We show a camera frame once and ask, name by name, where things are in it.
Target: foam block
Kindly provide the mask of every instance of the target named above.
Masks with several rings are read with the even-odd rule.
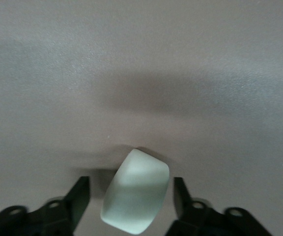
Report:
[[[142,233],[162,207],[168,182],[166,163],[132,150],[107,189],[101,219],[128,233]]]

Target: white foam block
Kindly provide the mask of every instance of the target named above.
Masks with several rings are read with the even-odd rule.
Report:
[[[101,219],[128,233],[142,233],[162,207],[168,182],[166,163],[132,150],[106,192]]]

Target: screw hole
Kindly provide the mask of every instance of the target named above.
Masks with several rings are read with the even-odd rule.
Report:
[[[18,214],[19,212],[21,212],[20,209],[15,209],[15,210],[12,210],[9,214],[10,214],[10,215],[16,215],[16,214]]]
[[[204,205],[200,202],[195,202],[193,204],[193,207],[195,207],[196,209],[203,209],[204,208]]]
[[[233,216],[237,216],[237,217],[242,217],[243,216],[243,214],[240,211],[236,210],[236,209],[230,210],[230,214],[233,215]]]
[[[59,203],[51,203],[49,205],[49,208],[55,208],[55,207],[58,207]]]

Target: white surface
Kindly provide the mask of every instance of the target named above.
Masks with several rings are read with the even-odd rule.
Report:
[[[75,235],[127,236],[101,199],[138,146],[283,236],[283,0],[0,1],[0,210],[91,174]]]
[[[166,163],[132,150],[107,190],[101,219],[128,233],[142,233],[162,207],[168,182]]]

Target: background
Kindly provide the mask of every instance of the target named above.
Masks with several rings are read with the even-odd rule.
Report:
[[[283,1],[0,0],[0,210],[91,175],[77,236],[133,148],[283,235]],[[142,235],[176,218],[172,182]]]

